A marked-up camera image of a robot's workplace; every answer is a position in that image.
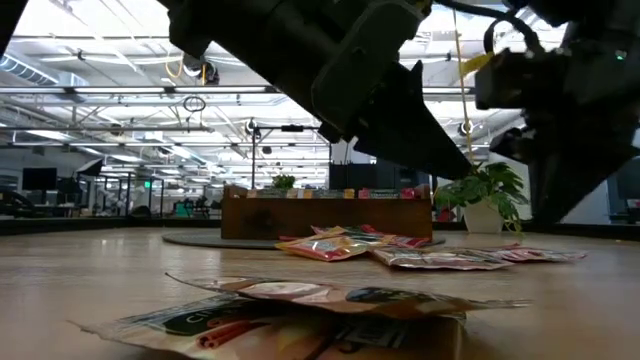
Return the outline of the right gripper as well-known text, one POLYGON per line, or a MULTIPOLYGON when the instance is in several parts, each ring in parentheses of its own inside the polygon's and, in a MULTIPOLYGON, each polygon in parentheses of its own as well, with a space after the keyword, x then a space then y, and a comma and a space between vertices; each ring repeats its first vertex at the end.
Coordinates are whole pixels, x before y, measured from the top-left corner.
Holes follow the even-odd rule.
POLYGON ((489 149, 533 160, 536 146, 558 148, 535 165, 532 180, 533 221, 557 223, 640 155, 640 35, 567 35, 549 52, 537 41, 526 44, 526 127, 494 137, 489 149))

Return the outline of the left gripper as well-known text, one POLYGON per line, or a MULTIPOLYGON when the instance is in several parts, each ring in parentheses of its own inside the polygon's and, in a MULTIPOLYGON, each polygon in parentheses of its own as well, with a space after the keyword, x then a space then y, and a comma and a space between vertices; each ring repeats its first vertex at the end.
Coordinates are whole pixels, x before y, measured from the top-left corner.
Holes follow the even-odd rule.
POLYGON ((445 179, 472 165, 424 103, 399 49, 431 0, 234 0, 234 55, 322 120, 332 138, 445 179))

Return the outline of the red strawberry tea packet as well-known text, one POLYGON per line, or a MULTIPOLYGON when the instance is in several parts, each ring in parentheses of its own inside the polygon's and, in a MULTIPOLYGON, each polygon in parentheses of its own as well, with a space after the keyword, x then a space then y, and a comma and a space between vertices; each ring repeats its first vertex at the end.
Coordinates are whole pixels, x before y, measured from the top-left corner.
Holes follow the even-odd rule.
POLYGON ((364 241, 337 234, 314 234, 309 237, 279 242, 275 248, 289 254, 334 262, 366 253, 369 249, 386 245, 385 237, 364 241))
POLYGON ((391 234, 385 234, 377 231, 373 227, 369 225, 358 225, 358 226, 333 226, 333 227, 321 227, 321 226, 312 226, 311 230, 315 234, 337 234, 343 235, 347 237, 351 237, 354 239, 364 240, 364 241, 374 241, 375 239, 381 239, 384 237, 391 237, 391 234))
POLYGON ((424 248, 433 244, 432 239, 429 237, 407 237, 400 235, 386 235, 385 241, 389 246, 409 249, 424 248))

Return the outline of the beige vanilla tea packet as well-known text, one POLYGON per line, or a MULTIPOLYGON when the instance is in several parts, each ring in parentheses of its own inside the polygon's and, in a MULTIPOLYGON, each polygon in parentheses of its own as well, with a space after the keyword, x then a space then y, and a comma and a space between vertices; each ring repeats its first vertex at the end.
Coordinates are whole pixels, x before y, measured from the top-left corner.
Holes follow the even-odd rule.
POLYGON ((523 299, 471 300, 433 292, 373 285, 344 286, 256 277, 171 278, 202 290, 234 294, 261 302, 398 320, 416 320, 479 310, 516 309, 531 304, 529 300, 523 299))
POLYGON ((379 248, 370 253, 387 266, 420 270, 497 270, 513 263, 489 254, 458 248, 401 249, 379 248))

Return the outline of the wooden tea box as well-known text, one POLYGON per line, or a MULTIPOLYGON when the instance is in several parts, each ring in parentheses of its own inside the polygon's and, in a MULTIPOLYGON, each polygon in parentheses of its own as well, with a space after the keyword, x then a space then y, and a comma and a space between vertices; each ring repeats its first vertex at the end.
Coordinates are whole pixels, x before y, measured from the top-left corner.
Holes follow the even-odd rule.
POLYGON ((432 235, 428 199, 250 198, 249 191, 226 186, 221 200, 221 235, 225 239, 277 240, 306 237, 312 228, 370 225, 396 235, 432 235))

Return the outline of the beige cinnamon tea packet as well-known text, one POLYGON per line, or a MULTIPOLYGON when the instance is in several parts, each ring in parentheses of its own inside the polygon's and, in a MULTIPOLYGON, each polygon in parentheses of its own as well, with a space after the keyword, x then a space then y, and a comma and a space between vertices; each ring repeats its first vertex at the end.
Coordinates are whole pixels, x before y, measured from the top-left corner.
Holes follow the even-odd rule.
POLYGON ((82 329, 195 360, 460 360, 465 322, 463 315, 395 320, 216 295, 82 329))

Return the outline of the green plant white pot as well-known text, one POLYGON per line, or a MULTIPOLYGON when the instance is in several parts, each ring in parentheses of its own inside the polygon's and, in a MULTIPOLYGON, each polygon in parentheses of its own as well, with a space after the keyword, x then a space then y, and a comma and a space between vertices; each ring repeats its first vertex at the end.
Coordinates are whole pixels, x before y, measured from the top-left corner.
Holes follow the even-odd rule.
POLYGON ((435 204, 442 210, 460 208, 470 233, 498 234, 506 227, 522 231, 519 206, 529 204, 522 178, 505 162, 474 165, 464 178, 439 186, 435 204))

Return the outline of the large black monitor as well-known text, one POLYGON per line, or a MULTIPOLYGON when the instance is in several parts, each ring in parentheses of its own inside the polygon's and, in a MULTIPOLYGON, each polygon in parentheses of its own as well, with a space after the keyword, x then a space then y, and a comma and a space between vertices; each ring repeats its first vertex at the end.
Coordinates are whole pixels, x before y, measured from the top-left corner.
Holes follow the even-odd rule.
POLYGON ((612 224, 640 224, 640 157, 630 160, 607 180, 612 224))

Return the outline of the yellow tape tag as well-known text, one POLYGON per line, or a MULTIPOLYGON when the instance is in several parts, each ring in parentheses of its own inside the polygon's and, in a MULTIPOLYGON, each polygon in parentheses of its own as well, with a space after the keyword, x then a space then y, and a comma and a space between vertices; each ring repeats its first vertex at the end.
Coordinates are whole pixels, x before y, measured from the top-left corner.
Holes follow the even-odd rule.
POLYGON ((493 52, 485 53, 473 57, 461 64, 460 74, 462 77, 466 77, 472 72, 478 71, 485 66, 494 56, 493 52))

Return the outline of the black gantry stand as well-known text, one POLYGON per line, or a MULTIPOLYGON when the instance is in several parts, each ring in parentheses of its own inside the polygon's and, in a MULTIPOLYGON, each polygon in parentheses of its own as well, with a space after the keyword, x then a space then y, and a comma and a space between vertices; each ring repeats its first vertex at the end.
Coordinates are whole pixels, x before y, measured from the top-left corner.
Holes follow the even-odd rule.
POLYGON ((313 132, 318 136, 320 140, 324 142, 324 145, 329 149, 331 149, 331 144, 320 135, 319 126, 305 126, 299 124, 285 124, 279 126, 260 126, 256 123, 254 119, 248 121, 246 128, 250 132, 251 135, 251 181, 250 181, 250 189, 254 190, 256 188, 256 156, 257 156, 257 133, 265 130, 266 133, 261 136, 261 140, 265 140, 273 131, 286 132, 286 133, 302 133, 305 131, 313 132))

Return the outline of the grey round placemat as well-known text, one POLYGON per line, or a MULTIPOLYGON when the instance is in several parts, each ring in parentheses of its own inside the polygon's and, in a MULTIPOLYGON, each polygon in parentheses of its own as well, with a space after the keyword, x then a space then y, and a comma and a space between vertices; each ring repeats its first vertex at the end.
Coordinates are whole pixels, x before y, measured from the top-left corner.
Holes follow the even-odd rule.
MULTIPOLYGON (((265 239, 224 239, 217 232, 182 232, 163 235, 162 240, 168 243, 188 246, 236 248, 236 249, 275 249, 275 245, 283 241, 291 240, 265 240, 265 239)), ((432 240, 435 245, 443 245, 444 239, 432 240)))

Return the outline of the black angled screen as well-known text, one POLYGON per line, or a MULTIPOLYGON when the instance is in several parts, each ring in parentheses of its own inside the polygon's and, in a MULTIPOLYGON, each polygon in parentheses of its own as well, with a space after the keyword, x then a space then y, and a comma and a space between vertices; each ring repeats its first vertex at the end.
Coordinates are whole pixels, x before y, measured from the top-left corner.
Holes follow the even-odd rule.
POLYGON ((101 174, 102 167, 104 165, 103 159, 96 159, 85 163, 83 166, 75 171, 78 176, 96 177, 101 174))

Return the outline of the black computer monitor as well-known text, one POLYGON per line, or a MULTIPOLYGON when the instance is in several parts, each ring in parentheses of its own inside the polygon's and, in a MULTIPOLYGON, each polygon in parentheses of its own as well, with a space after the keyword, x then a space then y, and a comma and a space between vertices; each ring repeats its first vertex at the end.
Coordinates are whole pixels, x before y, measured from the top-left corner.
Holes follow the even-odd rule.
POLYGON ((48 191, 57 188, 56 168, 24 168, 22 189, 26 191, 48 191))

